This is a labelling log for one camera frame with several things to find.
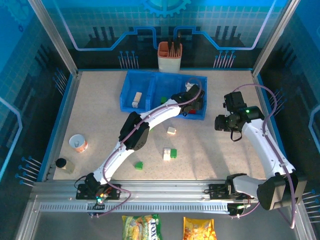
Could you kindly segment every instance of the small bottle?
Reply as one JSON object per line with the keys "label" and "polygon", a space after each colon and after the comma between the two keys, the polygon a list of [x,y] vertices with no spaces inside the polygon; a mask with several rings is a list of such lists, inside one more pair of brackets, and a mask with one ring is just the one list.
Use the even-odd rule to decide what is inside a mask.
{"label": "small bottle", "polygon": [[59,158],[57,161],[55,161],[55,165],[57,168],[65,170],[67,173],[72,174],[75,170],[75,165],[64,158]]}

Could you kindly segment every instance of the table surface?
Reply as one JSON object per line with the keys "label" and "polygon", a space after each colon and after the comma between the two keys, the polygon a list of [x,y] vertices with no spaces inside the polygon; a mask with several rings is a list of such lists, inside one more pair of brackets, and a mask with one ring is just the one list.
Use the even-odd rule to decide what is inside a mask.
{"label": "table surface", "polygon": [[[145,146],[131,154],[112,176],[115,180],[224,180],[246,173],[264,179],[262,164],[249,140],[232,142],[230,133],[215,131],[215,118],[224,114],[224,95],[252,83],[250,71],[186,70],[181,74],[207,77],[207,109],[204,120],[171,118],[157,125]],[[68,122],[60,157],[75,164],[72,174],[56,169],[54,180],[75,180],[96,170],[115,147],[129,113],[120,111],[119,96],[126,71],[85,71],[82,74]],[[259,106],[254,87],[241,89],[248,106]],[[167,134],[176,128],[175,135]],[[82,134],[88,149],[75,152],[69,139]],[[177,149],[177,158],[163,160],[164,148]],[[144,163],[143,170],[135,164]]]}

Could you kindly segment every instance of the green cube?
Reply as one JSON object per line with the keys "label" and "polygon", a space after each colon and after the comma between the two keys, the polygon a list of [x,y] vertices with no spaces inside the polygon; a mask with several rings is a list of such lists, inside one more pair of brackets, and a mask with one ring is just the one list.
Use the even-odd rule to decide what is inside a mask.
{"label": "green cube", "polygon": [[164,104],[167,101],[167,98],[165,96],[161,97],[161,104]]}
{"label": "green cube", "polygon": [[177,149],[172,148],[170,151],[170,158],[175,159],[177,157]]}
{"label": "green cube", "polygon": [[142,161],[137,162],[134,167],[137,170],[142,170],[142,168],[144,167],[144,163]]}

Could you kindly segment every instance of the chip bag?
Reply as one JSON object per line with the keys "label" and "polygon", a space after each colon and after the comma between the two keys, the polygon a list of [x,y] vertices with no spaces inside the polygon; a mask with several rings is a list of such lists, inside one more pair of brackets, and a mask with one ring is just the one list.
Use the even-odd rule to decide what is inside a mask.
{"label": "chip bag", "polygon": [[183,240],[217,240],[214,220],[184,217]]}
{"label": "chip bag", "polygon": [[122,240],[163,240],[158,214],[122,216]]}

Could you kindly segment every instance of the blue tray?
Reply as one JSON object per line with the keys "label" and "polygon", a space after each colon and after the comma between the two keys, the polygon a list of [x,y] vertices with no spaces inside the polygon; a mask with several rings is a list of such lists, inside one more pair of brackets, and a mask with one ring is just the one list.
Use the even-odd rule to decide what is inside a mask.
{"label": "blue tray", "polygon": [[[195,114],[189,113],[187,116],[178,115],[177,118],[204,120],[207,109],[207,77],[192,76],[175,73],[129,70],[126,74],[122,91],[120,94],[120,109],[122,112],[138,114],[150,111],[161,105],[161,98],[171,98],[173,94],[186,91],[186,82],[190,78],[197,78],[201,81],[202,89],[205,91],[202,110]],[[136,92],[142,93],[138,108],[132,107],[132,102]]]}

